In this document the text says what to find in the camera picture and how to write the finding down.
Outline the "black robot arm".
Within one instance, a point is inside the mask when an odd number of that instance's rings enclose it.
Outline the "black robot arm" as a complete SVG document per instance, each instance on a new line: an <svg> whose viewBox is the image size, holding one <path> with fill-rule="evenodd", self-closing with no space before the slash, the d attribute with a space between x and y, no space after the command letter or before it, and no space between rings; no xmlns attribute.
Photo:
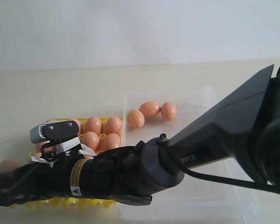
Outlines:
<svg viewBox="0 0 280 224"><path fill-rule="evenodd" d="M168 139L94 155L71 120L39 124L33 143L56 151L0 172L0 206L54 197L149 205L185 175L280 195L280 67L268 66Z"/></svg>

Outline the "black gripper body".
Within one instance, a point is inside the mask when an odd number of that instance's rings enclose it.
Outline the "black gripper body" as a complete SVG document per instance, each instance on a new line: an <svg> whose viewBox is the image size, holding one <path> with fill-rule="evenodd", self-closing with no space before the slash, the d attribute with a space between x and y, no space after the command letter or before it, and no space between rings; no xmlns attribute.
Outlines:
<svg viewBox="0 0 280 224"><path fill-rule="evenodd" d="M53 167L36 162L35 188L42 197L109 199L116 159L72 156L69 162L56 161Z"/></svg>

